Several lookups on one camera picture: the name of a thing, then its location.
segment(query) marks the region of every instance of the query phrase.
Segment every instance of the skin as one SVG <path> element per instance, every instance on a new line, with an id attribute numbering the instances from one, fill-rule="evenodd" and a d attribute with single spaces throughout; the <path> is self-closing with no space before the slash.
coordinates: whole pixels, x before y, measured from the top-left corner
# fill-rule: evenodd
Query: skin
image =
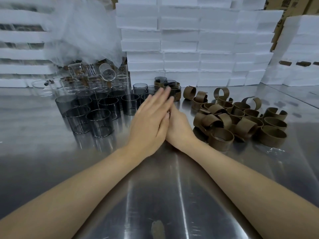
<path id="1" fill-rule="evenodd" d="M 1 238 L 71 239 L 106 194 L 165 139 L 207 171 L 263 238 L 319 238 L 317 207 L 198 140 L 173 98 L 167 100 L 169 93 L 161 88 L 145 100 L 125 147 L 3 218 Z"/>

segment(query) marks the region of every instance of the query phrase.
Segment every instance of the metal table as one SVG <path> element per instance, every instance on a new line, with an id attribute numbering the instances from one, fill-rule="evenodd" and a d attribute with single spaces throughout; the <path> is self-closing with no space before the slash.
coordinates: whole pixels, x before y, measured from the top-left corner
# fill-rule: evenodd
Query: metal table
<path id="1" fill-rule="evenodd" d="M 209 101 L 214 89 L 197 88 Z M 281 149 L 249 141 L 225 153 L 319 207 L 319 110 L 263 84 L 229 90 L 235 101 L 260 97 L 261 112 L 269 106 L 287 111 L 288 138 Z M 54 100 L 31 92 L 0 88 L 0 218 L 124 145 L 133 119 L 115 120 L 106 138 L 74 135 Z M 175 105 L 192 125 L 190 102 Z M 75 238 L 152 239 L 155 221 L 166 238 L 260 238 L 209 175 L 167 143 L 104 198 Z"/>

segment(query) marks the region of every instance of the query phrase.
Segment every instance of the translucent plastic bag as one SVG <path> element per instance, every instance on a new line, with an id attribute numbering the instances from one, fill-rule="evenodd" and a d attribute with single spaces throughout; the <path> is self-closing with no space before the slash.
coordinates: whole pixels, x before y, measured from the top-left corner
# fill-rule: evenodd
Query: translucent plastic bag
<path id="1" fill-rule="evenodd" d="M 106 0 L 56 0 L 54 12 L 42 27 L 53 40 L 44 45 L 47 59 L 59 66 L 108 59 L 119 67 L 121 36 L 110 5 Z"/>

